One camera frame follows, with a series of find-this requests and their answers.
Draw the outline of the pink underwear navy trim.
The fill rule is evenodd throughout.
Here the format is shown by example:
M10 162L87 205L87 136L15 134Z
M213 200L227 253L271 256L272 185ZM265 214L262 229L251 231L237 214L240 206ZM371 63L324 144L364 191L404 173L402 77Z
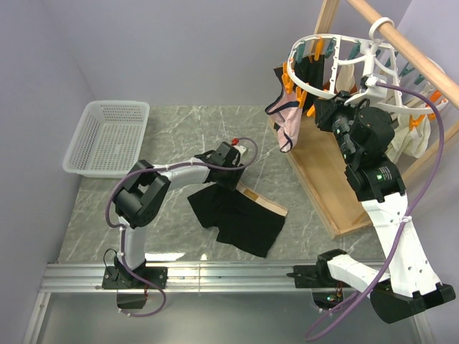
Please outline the pink underwear navy trim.
M280 95L265 108L265 113L274 122L279 150L282 153L291 151L298 142L303 108L294 92L288 94L282 88Z

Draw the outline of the black boxer briefs tan waistband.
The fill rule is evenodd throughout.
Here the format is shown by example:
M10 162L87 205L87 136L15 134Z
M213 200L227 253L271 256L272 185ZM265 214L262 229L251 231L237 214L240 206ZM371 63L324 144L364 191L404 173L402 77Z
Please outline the black boxer briefs tan waistband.
M217 241L266 258L285 224L288 210L241 183L233 191L213 184L188 197L199 223L217 227Z

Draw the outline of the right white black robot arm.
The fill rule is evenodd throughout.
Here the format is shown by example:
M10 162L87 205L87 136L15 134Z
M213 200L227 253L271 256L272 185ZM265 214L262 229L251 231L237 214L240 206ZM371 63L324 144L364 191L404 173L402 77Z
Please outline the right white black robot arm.
M423 251L398 167L385 154L394 138L391 115L363 99L350 105L348 92L314 102L315 124L333 134L346 164L346 179L376 229L386 262L377 271L343 250L318 256L316 278L330 287L343 282L369 293L376 314L395 323L455 299L455 290L435 274Z

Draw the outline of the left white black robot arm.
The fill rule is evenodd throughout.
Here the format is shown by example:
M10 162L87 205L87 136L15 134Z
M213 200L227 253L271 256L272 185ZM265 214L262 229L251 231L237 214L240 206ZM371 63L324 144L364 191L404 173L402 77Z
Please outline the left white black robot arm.
M110 200L121 231L114 265L126 287L136 288L144 281L146 227L158 215L167 193L204 183L233 191L244 171L241 157L237 145L223 142L215 150L172 165L154 166L145 160L133 165Z

